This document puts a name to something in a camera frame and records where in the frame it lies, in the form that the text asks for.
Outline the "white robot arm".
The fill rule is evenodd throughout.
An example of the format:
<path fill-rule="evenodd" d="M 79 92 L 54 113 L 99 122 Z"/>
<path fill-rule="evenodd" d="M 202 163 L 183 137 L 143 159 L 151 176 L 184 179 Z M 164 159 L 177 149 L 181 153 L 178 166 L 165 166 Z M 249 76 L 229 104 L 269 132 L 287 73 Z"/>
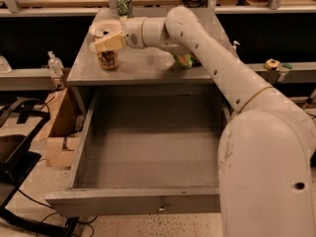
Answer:
<path fill-rule="evenodd" d="M 91 43 L 96 52 L 157 47 L 193 53 L 235 112 L 218 148 L 224 237 L 316 237 L 311 117 L 203 27 L 194 12 L 120 18 Z"/>

